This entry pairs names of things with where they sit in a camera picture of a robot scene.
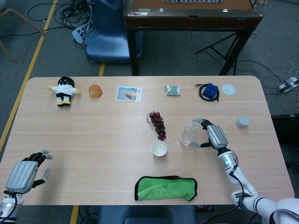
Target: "table leg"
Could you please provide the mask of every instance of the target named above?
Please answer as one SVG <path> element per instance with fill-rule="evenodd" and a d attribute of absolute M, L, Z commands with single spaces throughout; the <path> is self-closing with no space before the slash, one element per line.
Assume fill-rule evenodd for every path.
<path fill-rule="evenodd" d="M 137 60 L 137 46 L 136 46 L 136 32 L 127 29 L 128 47 L 131 61 L 132 76 L 139 75 L 138 60 Z"/>
<path fill-rule="evenodd" d="M 222 67 L 219 75 L 220 76 L 226 76 L 232 67 L 233 63 L 236 61 L 238 58 L 240 52 L 242 51 L 243 47 L 245 46 L 247 40 L 250 38 L 252 32 L 254 29 L 248 30 L 248 31 L 239 31 L 238 33 L 238 40 L 230 52 L 224 66 Z"/>

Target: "red grapes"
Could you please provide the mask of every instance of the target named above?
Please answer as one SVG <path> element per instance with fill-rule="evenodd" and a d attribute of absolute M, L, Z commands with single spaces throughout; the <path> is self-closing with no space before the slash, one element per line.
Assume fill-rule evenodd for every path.
<path fill-rule="evenodd" d="M 164 139 L 166 138 L 166 131 L 165 131 L 165 125 L 164 125 L 164 121 L 163 118 L 160 115 L 160 112 L 151 112 L 148 114 L 151 123 L 153 123 L 153 125 L 155 126 L 155 131 L 158 134 L 158 139 L 160 139 L 161 141 L 164 141 Z"/>

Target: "yellow floor stripe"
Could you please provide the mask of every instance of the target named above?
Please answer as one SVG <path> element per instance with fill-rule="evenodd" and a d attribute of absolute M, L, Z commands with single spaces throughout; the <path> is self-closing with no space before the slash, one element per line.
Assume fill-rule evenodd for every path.
<path fill-rule="evenodd" d="M 48 27 L 49 27 L 49 23 L 50 23 L 52 15 L 53 15 L 54 8 L 55 8 L 55 5 L 52 5 L 52 7 L 50 9 L 50 12 L 49 12 L 49 15 L 47 17 L 48 19 L 47 19 L 47 21 L 45 23 L 45 26 L 43 27 L 44 30 L 48 29 Z M 37 47 L 36 47 L 36 50 L 35 50 L 35 52 L 33 54 L 32 59 L 31 59 L 31 63 L 30 63 L 29 68 L 27 70 L 26 76 L 25 76 L 24 81 L 22 83 L 22 86 L 20 88 L 20 91 L 19 91 L 19 94 L 17 96 L 17 99 L 14 102 L 14 106 L 13 106 L 11 112 L 10 112 L 9 118 L 7 120 L 7 123 L 6 123 L 5 127 L 4 127 L 4 131 L 3 131 L 1 139 L 0 139 L 0 152 L 1 152 L 2 148 L 3 148 L 3 145 L 4 145 L 5 139 L 7 137 L 9 128 L 10 128 L 12 122 L 13 122 L 14 115 L 15 115 L 17 109 L 18 109 L 18 106 L 19 106 L 20 100 L 22 98 L 22 95 L 23 95 L 26 83 L 27 83 L 27 81 L 28 81 L 28 79 L 30 77 L 30 74 L 31 74 L 32 70 L 33 70 L 33 66 L 34 66 L 34 64 L 36 62 L 36 58 L 38 56 L 39 50 L 41 49 L 43 40 L 44 40 L 44 36 L 41 35 L 41 38 L 39 39 L 39 42 L 38 42 Z"/>
<path fill-rule="evenodd" d="M 99 76 L 102 77 L 104 76 L 104 70 L 105 70 L 105 63 L 101 63 L 100 71 L 99 71 Z"/>
<path fill-rule="evenodd" d="M 76 224 L 77 223 L 77 216 L 79 211 L 79 205 L 73 206 L 73 211 L 71 212 L 71 222 L 70 224 Z"/>

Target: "stuffed doll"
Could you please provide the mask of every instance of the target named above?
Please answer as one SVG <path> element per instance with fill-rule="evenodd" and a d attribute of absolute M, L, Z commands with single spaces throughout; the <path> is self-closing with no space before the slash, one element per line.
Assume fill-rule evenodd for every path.
<path fill-rule="evenodd" d="M 56 92 L 57 106 L 71 105 L 71 98 L 74 93 L 81 93 L 75 88 L 74 80 L 69 77 L 61 77 L 58 81 L 58 86 L 48 86 L 48 90 Z"/>

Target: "green cloth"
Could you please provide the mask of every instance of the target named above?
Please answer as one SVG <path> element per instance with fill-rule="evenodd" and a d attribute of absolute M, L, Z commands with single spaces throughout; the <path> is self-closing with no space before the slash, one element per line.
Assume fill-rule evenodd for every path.
<path fill-rule="evenodd" d="M 197 195 L 197 182 L 179 176 L 144 176 L 135 185 L 135 200 L 184 197 L 191 201 Z"/>

